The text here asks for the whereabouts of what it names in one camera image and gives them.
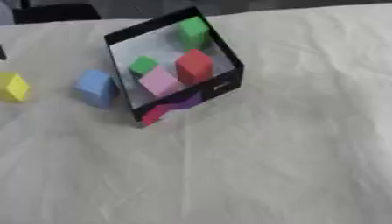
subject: block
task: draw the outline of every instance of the block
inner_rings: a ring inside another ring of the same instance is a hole
[[[166,114],[169,110],[170,107],[168,105],[157,105],[155,108],[152,108],[143,116],[142,120],[144,125],[150,125],[158,121],[161,116]]]
[[[23,102],[29,84],[17,73],[0,73],[0,99],[7,102]]]
[[[98,70],[87,70],[74,88],[85,103],[101,109],[107,109],[119,92],[110,75]]]
[[[192,49],[176,61],[178,79],[191,86],[213,77],[213,60],[203,52]]]
[[[139,82],[156,97],[164,97],[179,91],[181,83],[166,72],[162,66],[156,66],[147,73]]]
[[[209,27],[200,17],[191,17],[179,23],[179,36],[187,51],[206,46],[210,41],[208,31]]]
[[[190,109],[198,104],[201,104],[202,102],[203,98],[201,92],[198,92],[185,101],[170,104],[170,109]]]
[[[140,79],[157,65],[158,63],[154,59],[147,56],[140,56],[129,66],[129,70]]]

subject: blue cube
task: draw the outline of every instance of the blue cube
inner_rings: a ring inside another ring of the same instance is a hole
[[[76,82],[75,89],[87,104],[107,109],[118,94],[110,75],[97,70],[87,70]]]

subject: red cube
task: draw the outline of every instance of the red cube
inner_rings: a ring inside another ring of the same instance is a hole
[[[194,85],[213,77],[213,60],[203,52],[192,49],[176,61],[178,79]]]

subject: open box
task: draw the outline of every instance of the open box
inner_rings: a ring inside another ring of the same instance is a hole
[[[202,52],[213,59],[213,77],[178,92],[155,98],[141,86],[129,70],[139,56],[152,57],[170,74],[177,76],[175,61],[186,50],[179,41],[179,22],[199,17],[209,28],[211,44]],[[187,109],[223,95],[242,84],[244,65],[216,30],[195,7],[155,18],[105,36],[120,89],[136,121],[148,125],[174,109]]]

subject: green cube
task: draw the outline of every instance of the green cube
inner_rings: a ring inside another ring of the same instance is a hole
[[[140,56],[129,66],[129,70],[137,76],[137,78],[142,78],[149,71],[154,69],[158,63],[147,56]]]
[[[209,28],[200,17],[191,17],[179,23],[180,38],[184,48],[201,49],[209,42]]]

